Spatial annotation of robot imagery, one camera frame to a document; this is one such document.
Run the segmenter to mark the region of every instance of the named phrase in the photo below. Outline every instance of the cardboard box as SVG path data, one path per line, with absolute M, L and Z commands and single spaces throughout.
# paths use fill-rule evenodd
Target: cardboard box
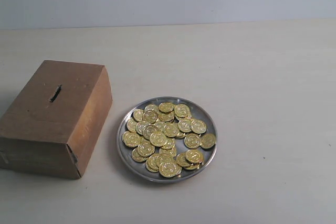
M 80 178 L 111 104 L 104 66 L 44 61 L 0 119 L 0 168 Z

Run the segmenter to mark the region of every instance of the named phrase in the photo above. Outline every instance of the plate rim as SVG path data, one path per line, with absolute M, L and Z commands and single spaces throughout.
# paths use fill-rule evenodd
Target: plate rim
M 212 120 L 211 116 L 201 107 L 199 106 L 198 104 L 188 100 L 188 99 L 185 99 L 185 98 L 180 98 L 180 97 L 155 97 L 155 98 L 150 98 L 150 99 L 147 99 L 145 101 L 142 101 L 140 103 L 138 103 L 137 105 L 135 105 L 133 108 L 130 109 L 129 112 L 126 113 L 126 115 L 122 118 L 121 122 L 120 122 L 120 125 L 118 127 L 118 130 L 117 130 L 117 137 L 116 137 L 116 142 L 117 142 L 117 150 L 118 150 L 118 154 L 121 158 L 121 160 L 124 162 L 124 164 L 126 164 L 127 168 L 130 169 L 133 173 L 137 174 L 138 176 L 146 179 L 146 180 L 149 180 L 149 181 L 152 181 L 152 182 L 156 182 L 156 183 L 164 183 L 164 184 L 168 184 L 168 183 L 177 183 L 177 182 L 180 182 L 180 181 L 183 181 L 183 180 L 186 180 L 188 178 L 191 178 L 197 174 L 199 174 L 200 172 L 202 172 L 210 163 L 211 161 L 213 160 L 215 154 L 216 154 L 216 151 L 217 151 L 217 142 L 214 146 L 214 149 L 213 149 L 213 152 L 209 158 L 209 160 L 201 167 L 197 170 L 197 172 L 193 172 L 193 173 L 190 173 L 189 175 L 185 176 L 185 177 L 181 177 L 181 178 L 178 178 L 178 179 L 157 179 L 157 178 L 151 178 L 151 177 L 147 177 L 146 175 L 138 172 L 136 169 L 134 169 L 127 161 L 126 159 L 124 158 L 124 156 L 122 155 L 121 153 L 121 150 L 120 150 L 120 140 L 119 140 L 119 136 L 120 136 L 120 131 L 121 131 L 121 128 L 122 128 L 122 124 L 123 122 L 126 120 L 126 118 L 132 114 L 132 112 L 140 105 L 144 104 L 144 103 L 147 103 L 147 102 L 150 102 L 150 101 L 153 101 L 153 100 L 156 100 L 156 99 L 180 99 L 180 100 L 184 100 L 184 101 L 187 101 L 195 106 L 197 106 L 199 109 L 201 109 L 206 115 L 207 117 L 210 119 L 212 125 L 213 125 L 213 128 L 214 128 L 214 133 L 216 135 L 216 138 L 218 139 L 218 135 L 217 135 L 217 129 L 216 129 L 216 125 L 214 123 L 214 121 Z

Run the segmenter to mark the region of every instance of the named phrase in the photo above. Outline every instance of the stack of coins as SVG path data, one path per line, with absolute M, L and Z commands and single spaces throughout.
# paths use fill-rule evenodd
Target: stack of coins
M 149 104 L 144 110 L 134 110 L 126 127 L 128 131 L 122 140 L 127 147 L 134 148 L 133 160 L 145 162 L 147 170 L 166 178 L 180 175 L 182 168 L 198 169 L 204 157 L 196 149 L 209 149 L 216 144 L 216 136 L 206 133 L 206 124 L 193 118 L 186 104 Z M 175 139 L 184 141 L 189 150 L 177 155 Z

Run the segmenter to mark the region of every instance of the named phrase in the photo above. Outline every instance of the metal plate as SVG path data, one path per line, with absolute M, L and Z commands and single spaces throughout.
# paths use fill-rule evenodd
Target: metal plate
M 123 118 L 118 131 L 117 131 L 117 148 L 118 148 L 118 152 L 119 155 L 121 157 L 121 159 L 125 162 L 125 164 L 127 165 L 127 167 L 134 172 L 135 174 L 138 174 L 139 176 L 153 181 L 153 182 L 158 182 L 158 183 L 175 183 L 175 182 L 179 182 L 185 179 L 188 179 L 192 176 L 195 176 L 196 174 L 200 173 L 201 171 L 203 171 L 208 164 L 211 162 L 211 160 L 213 159 L 216 150 L 217 150 L 217 143 L 215 144 L 214 147 L 208 149 L 208 150 L 204 150 L 201 147 L 197 148 L 197 150 L 200 150 L 203 155 L 204 155 L 204 163 L 203 165 L 196 170 L 185 170 L 183 169 L 180 176 L 176 176 L 173 178 L 165 178 L 162 177 L 159 173 L 152 173 L 150 171 L 148 171 L 145 168 L 145 163 L 137 163 L 132 159 L 132 148 L 128 148 L 127 146 L 124 145 L 123 141 L 122 141 L 122 134 L 127 130 L 126 128 L 126 122 L 129 118 L 132 117 L 132 113 L 135 109 L 144 109 L 148 104 L 156 104 L 159 105 L 162 102 L 172 102 L 174 104 L 180 104 L 180 103 L 184 103 L 186 105 L 188 105 L 188 107 L 190 108 L 192 117 L 196 118 L 196 119 L 200 119 L 202 121 L 204 121 L 207 125 L 207 133 L 213 133 L 216 135 L 217 137 L 217 132 L 216 132 L 216 127 L 214 122 L 212 121 L 211 117 L 208 115 L 208 113 L 205 112 L 205 110 L 203 110 L 200 106 L 198 106 L 197 104 L 182 99 L 182 98 L 177 98 L 177 97 L 158 97 L 158 98 L 153 98 L 153 99 L 149 99 L 147 101 L 141 102 L 138 105 L 136 105 L 130 112 L 128 112 L 126 114 L 126 116 Z M 176 139 L 176 148 L 177 148 L 177 153 L 181 153 L 181 152 L 186 152 L 187 150 L 189 150 L 185 145 L 184 145 L 184 139 Z M 156 153 L 159 152 L 159 149 L 156 147 L 155 150 Z

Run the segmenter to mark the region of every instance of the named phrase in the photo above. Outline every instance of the white table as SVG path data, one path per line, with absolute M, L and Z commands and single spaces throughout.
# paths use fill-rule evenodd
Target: white table
M 104 64 L 113 106 L 80 180 L 0 170 L 0 223 L 334 223 L 336 19 L 0 31 L 0 115 L 45 59 Z M 121 163 L 117 127 L 157 96 L 202 106 L 213 162 L 172 185 Z

